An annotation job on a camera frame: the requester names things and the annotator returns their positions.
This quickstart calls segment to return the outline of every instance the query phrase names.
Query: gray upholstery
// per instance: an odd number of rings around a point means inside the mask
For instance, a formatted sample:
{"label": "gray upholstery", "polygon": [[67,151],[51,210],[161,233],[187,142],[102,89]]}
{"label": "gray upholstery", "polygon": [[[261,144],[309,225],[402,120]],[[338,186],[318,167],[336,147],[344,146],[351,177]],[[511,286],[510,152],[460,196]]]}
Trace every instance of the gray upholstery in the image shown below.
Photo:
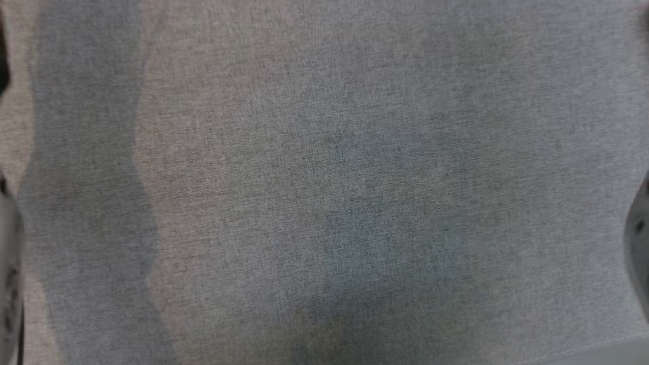
{"label": "gray upholstery", "polygon": [[542,364],[648,335],[638,3],[8,0],[29,364]]}
{"label": "gray upholstery", "polygon": [[604,346],[547,365],[641,365],[649,364],[649,340],[626,341]]}

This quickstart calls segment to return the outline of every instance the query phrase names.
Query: seat cushion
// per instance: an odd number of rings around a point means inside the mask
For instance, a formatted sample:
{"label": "seat cushion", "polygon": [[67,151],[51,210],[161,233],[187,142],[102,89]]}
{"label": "seat cushion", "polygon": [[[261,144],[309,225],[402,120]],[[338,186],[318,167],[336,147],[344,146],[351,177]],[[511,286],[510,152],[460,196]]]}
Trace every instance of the seat cushion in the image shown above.
{"label": "seat cushion", "polygon": [[5,5],[31,364],[541,364],[648,334],[635,0]]}

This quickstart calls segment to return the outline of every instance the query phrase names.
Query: fabric texture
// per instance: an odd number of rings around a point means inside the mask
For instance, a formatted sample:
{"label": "fabric texture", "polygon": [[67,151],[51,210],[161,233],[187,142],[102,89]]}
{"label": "fabric texture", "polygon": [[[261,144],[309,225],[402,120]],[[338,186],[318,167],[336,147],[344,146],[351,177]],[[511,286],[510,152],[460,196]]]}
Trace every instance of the fabric texture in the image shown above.
{"label": "fabric texture", "polygon": [[7,0],[28,364],[541,364],[646,336],[635,1]]}

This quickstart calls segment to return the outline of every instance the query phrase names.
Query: gray fabric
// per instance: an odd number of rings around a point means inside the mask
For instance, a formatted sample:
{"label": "gray fabric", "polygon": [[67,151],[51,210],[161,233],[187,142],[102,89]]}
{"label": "gray fabric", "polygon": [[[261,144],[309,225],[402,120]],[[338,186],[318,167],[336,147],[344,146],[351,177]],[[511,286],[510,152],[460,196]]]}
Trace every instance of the gray fabric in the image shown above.
{"label": "gray fabric", "polygon": [[646,336],[636,5],[10,1],[28,362],[536,364]]}
{"label": "gray fabric", "polygon": [[636,365],[649,364],[649,341],[629,341],[617,346],[588,351],[567,359],[551,362],[548,365]]}

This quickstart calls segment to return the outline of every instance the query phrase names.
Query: seam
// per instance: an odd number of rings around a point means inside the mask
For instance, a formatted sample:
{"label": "seam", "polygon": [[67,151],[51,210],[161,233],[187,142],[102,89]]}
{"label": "seam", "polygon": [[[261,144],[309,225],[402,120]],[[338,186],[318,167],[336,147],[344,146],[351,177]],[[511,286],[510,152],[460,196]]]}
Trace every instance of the seam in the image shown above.
{"label": "seam", "polygon": [[614,342],[622,342],[622,341],[625,341],[625,340],[631,340],[633,338],[646,337],[648,335],[649,335],[649,331],[638,333],[638,334],[632,334],[631,336],[625,336],[625,337],[616,338],[614,340],[597,342],[597,343],[592,344],[592,345],[578,347],[578,348],[572,349],[572,350],[561,351],[561,352],[557,352],[557,353],[553,353],[553,354],[549,354],[549,355],[535,357],[533,359],[514,362],[511,365],[523,365],[523,364],[529,364],[531,362],[535,362],[535,361],[539,361],[539,360],[543,360],[543,359],[549,359],[549,358],[552,358],[552,357],[563,357],[564,355],[572,355],[572,354],[576,354],[576,353],[581,353],[582,351],[586,351],[586,350],[592,349],[594,347],[601,347],[601,346],[604,346],[604,345],[612,344]]}

